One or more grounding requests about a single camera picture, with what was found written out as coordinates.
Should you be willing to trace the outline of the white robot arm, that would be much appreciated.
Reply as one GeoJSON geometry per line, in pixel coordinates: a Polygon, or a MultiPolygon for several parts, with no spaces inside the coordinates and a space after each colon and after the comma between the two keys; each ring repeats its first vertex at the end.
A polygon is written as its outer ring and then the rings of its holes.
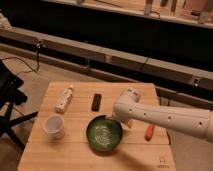
{"type": "Polygon", "coordinates": [[[175,130],[213,143],[213,112],[205,109],[153,106],[139,103],[140,94],[127,88],[113,104],[112,118],[120,123],[131,119],[175,130]]]}

